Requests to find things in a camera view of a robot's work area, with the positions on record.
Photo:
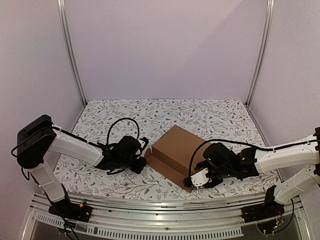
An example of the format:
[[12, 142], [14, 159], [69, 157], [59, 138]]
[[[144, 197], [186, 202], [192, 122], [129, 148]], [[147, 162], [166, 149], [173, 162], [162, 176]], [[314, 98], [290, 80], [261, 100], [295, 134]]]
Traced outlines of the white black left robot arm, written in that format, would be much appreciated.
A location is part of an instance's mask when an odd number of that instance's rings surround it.
[[45, 161], [47, 153], [77, 159], [105, 171], [107, 175], [125, 170], [140, 174], [147, 164], [142, 153], [148, 144], [149, 140], [141, 137], [139, 131], [135, 137], [125, 135], [116, 143], [94, 143], [55, 125], [52, 118], [44, 114], [17, 133], [16, 146], [11, 150], [11, 155], [22, 170], [28, 172], [26, 178], [33, 178], [43, 190], [51, 206], [63, 217], [70, 217], [75, 211], [74, 205]]

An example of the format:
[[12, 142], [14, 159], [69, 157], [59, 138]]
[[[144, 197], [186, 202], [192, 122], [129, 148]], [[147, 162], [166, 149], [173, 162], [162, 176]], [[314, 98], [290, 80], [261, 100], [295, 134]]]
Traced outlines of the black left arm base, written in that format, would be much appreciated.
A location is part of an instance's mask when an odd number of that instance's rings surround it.
[[93, 208], [86, 204], [72, 203], [68, 199], [52, 202], [48, 212], [52, 215], [59, 216], [63, 219], [71, 219], [75, 221], [88, 223]]

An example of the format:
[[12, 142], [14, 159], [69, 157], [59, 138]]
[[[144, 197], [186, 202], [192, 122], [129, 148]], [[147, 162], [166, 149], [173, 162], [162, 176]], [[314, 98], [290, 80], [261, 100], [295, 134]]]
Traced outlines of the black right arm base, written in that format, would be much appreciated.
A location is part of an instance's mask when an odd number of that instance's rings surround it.
[[265, 193], [264, 201], [259, 204], [241, 208], [241, 217], [245, 223], [276, 217], [285, 213], [284, 205], [275, 201], [276, 185], [271, 186]]

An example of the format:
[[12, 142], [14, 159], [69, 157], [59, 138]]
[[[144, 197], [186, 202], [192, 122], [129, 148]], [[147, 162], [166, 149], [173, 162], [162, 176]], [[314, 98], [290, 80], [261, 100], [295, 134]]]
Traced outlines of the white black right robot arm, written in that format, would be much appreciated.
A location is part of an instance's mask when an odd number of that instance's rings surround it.
[[244, 148], [235, 153], [226, 147], [227, 140], [207, 140], [204, 160], [196, 164], [195, 174], [189, 174], [191, 186], [213, 188], [226, 178], [244, 180], [272, 170], [300, 166], [304, 168], [291, 178], [271, 187], [269, 198], [259, 206], [262, 218], [269, 218], [293, 197], [320, 183], [320, 129], [298, 141], [271, 147], [242, 143]]

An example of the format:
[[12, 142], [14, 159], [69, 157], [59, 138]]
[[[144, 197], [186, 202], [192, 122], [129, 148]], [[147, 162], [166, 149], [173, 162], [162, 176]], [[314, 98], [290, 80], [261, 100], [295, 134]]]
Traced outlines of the brown cardboard box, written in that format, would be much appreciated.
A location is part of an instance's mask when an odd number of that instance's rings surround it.
[[188, 193], [192, 188], [183, 184], [188, 176], [194, 151], [204, 140], [175, 125], [149, 147], [144, 158], [147, 165]]

